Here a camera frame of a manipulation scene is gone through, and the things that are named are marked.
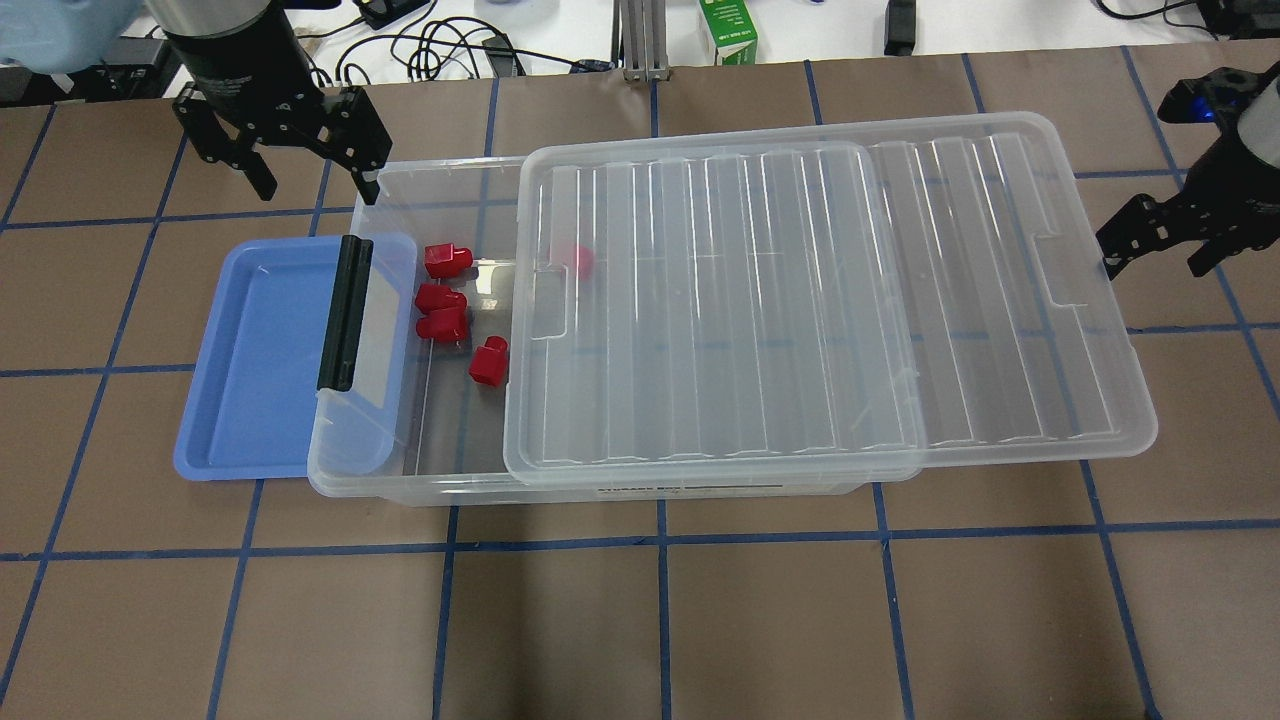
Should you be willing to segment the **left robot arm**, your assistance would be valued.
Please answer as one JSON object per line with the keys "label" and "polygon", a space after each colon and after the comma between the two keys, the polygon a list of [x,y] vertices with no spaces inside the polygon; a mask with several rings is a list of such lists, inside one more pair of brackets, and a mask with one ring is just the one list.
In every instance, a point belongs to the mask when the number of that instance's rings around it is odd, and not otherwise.
{"label": "left robot arm", "polygon": [[365,90],[319,87],[283,1],[5,1],[3,64],[86,73],[141,15],[189,74],[172,108],[206,163],[269,200],[278,182],[261,149],[307,149],[344,168],[364,202],[378,201],[392,137]]}

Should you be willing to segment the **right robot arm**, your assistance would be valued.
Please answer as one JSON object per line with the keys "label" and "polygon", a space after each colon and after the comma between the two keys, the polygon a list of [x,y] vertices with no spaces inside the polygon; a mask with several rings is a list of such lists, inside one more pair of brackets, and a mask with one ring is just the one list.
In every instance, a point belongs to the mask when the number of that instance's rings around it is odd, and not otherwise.
{"label": "right robot arm", "polygon": [[[1162,202],[1134,196],[1097,231],[1097,249],[1084,249],[1083,234],[1065,238],[1065,249],[1082,251],[1071,277],[1093,273],[1115,278],[1137,259],[1180,243],[1196,246],[1187,264],[1193,275],[1202,277],[1226,258],[1267,249],[1277,240],[1277,69],[1249,73],[1224,67],[1181,79],[1165,96],[1158,118],[1170,124],[1215,123],[1219,138],[1189,169],[1180,193]],[[1012,136],[1018,149],[1042,143],[1048,168],[1019,179],[1010,159],[992,160],[984,170],[966,161],[970,184],[945,179],[938,152],[946,143],[959,142],[963,132],[970,133],[970,145],[1005,136]],[[963,201],[987,213],[1010,211],[1018,229],[1001,241],[1012,249],[1036,251],[1041,241],[1065,234],[1064,227],[1051,223],[1038,231],[1032,227],[1034,217],[1048,215],[1048,192],[1068,187],[1057,131],[1037,114],[1002,111],[549,146],[536,150],[524,165],[534,186],[509,188],[507,196],[515,206],[506,213],[507,231],[489,225],[484,242],[493,252],[535,252],[541,246],[539,234],[550,228],[550,192],[539,184],[553,168],[573,161],[589,167],[675,161],[726,152],[781,152],[819,142],[852,146],[867,155],[867,187],[854,193],[832,191],[826,206],[869,211],[879,223],[883,256],[901,270],[908,269],[911,250],[934,252],[941,260],[966,258]]]}

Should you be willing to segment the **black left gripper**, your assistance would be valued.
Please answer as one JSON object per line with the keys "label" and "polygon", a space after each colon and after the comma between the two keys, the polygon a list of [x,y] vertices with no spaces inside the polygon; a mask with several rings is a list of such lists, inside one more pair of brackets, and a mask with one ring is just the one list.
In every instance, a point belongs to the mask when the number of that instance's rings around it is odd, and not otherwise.
{"label": "black left gripper", "polygon": [[362,202],[378,204],[390,136],[362,88],[326,92],[314,82],[288,20],[165,33],[191,74],[173,111],[202,158],[238,165],[255,193],[271,201],[278,181],[255,146],[306,147],[349,167]]}

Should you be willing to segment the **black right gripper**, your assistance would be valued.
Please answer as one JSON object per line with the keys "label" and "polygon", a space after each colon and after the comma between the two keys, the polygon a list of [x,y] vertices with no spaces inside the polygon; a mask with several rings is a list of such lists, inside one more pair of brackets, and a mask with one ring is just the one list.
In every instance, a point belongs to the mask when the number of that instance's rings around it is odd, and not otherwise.
{"label": "black right gripper", "polygon": [[1217,68],[1170,88],[1158,119],[1213,123],[1219,137],[1192,164],[1180,192],[1164,201],[1138,193],[1097,231],[1105,263],[1194,243],[1187,265],[1203,277],[1228,258],[1277,241],[1277,73]]}

